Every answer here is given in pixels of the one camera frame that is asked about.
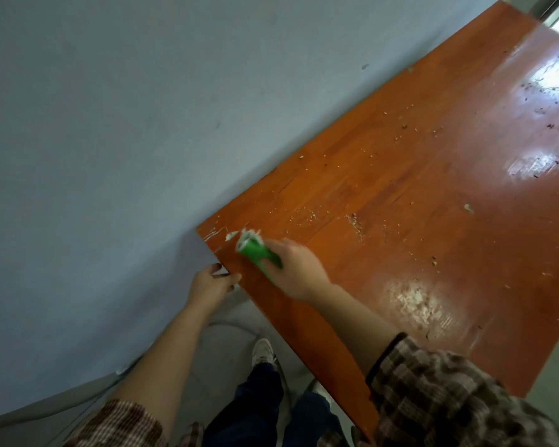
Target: person's left arm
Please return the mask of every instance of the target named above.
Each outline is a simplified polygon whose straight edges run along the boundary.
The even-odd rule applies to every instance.
[[[128,439],[128,443],[119,444],[121,446],[137,447],[142,444],[137,444],[136,439],[145,439],[145,445],[153,445],[154,439],[159,440],[162,436],[164,440],[170,439],[199,335],[226,293],[241,277],[214,275],[220,269],[219,263],[209,265],[195,275],[185,308],[145,353],[102,410],[75,430],[67,446],[98,445],[112,436]]]

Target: glossy wood surface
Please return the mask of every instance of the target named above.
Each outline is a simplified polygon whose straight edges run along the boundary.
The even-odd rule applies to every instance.
[[[496,3],[198,227],[369,433],[331,327],[225,241],[245,225],[304,243],[369,308],[525,395],[559,338],[559,35]]]

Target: pant leg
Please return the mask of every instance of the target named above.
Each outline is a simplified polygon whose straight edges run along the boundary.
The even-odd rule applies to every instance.
[[[329,402],[321,395],[306,391],[292,412],[285,428],[283,447],[316,447],[328,429],[344,437],[340,420],[329,411]]]
[[[205,429],[203,447],[275,447],[284,396],[280,374],[269,363],[253,368],[234,400]]]

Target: wood grain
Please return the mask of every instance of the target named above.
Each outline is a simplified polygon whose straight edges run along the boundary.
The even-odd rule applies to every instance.
[[[197,229],[370,433],[331,327],[225,242],[246,224],[307,245],[367,307],[525,395],[559,338],[559,35],[496,3]]]

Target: sleeve cuff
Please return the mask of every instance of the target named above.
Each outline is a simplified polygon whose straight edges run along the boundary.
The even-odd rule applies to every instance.
[[[388,347],[385,348],[383,353],[381,353],[381,356],[379,356],[379,359],[375,362],[375,365],[371,367],[368,374],[366,375],[366,379],[364,380],[368,387],[371,387],[371,383],[373,383],[373,379],[375,378],[375,376],[377,376],[377,373],[379,372],[379,367],[381,366],[381,362],[383,362],[383,360],[387,358],[388,355],[393,351],[395,346],[401,341],[403,341],[406,337],[408,337],[408,334],[406,334],[405,332],[400,332],[398,335],[396,335],[393,338],[393,340],[389,343]]]

